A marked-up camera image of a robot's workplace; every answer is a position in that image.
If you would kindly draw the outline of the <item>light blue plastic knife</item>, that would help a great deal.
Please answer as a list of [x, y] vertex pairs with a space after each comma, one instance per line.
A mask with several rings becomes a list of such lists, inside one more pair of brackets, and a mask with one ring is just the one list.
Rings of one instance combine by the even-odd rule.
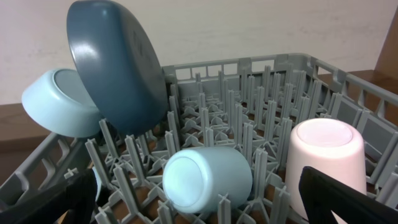
[[98, 174], [98, 172], [96, 170], [96, 167], [92, 167], [91, 169], [94, 172], [95, 179], [96, 179], [96, 198], [95, 198], [95, 201], [97, 202], [99, 197], [100, 197], [100, 193], [101, 193], [101, 189], [102, 189], [102, 181], [101, 181], [101, 178], [99, 177], [99, 174]]

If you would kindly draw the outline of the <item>light blue rice bowl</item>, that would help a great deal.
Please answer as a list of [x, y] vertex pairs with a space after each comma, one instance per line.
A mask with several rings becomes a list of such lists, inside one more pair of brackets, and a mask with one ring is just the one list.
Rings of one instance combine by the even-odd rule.
[[75, 70], [45, 72], [22, 94], [26, 113], [43, 128], [73, 138], [87, 138], [100, 131], [103, 118]]

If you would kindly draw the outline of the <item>light blue plastic cup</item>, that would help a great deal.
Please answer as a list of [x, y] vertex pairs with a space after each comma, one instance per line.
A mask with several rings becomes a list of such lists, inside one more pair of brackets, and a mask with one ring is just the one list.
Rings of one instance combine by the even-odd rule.
[[246, 158], [232, 147], [193, 147], [175, 153], [162, 175], [164, 194], [182, 213], [214, 212], [218, 197], [231, 207], [249, 198], [253, 177]]

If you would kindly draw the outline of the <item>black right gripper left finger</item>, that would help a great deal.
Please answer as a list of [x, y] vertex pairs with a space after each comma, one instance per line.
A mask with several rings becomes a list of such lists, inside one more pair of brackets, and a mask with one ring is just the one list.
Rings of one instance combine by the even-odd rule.
[[89, 223], [95, 207], [95, 173], [87, 169], [1, 212], [1, 223]]

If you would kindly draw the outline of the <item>pink plastic cup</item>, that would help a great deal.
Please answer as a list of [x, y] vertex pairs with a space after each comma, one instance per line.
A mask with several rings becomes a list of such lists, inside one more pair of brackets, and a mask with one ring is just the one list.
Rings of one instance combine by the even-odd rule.
[[299, 193], [305, 166], [367, 194], [364, 140], [356, 128], [345, 122], [330, 118], [308, 119], [296, 125], [290, 134], [285, 184], [290, 193], [290, 206], [307, 219]]

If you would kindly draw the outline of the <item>dark blue plate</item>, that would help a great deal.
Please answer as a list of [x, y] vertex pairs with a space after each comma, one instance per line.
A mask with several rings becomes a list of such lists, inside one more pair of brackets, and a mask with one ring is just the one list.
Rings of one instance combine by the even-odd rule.
[[67, 37], [88, 94], [119, 132], [139, 136], [160, 123], [168, 109], [165, 76], [132, 12], [114, 1], [76, 1]]

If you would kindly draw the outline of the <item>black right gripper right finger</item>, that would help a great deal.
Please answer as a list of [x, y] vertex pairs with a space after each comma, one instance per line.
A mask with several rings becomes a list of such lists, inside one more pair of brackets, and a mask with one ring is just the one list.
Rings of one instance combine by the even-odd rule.
[[397, 210], [369, 198], [336, 179], [305, 166], [299, 192], [310, 223], [397, 223]]

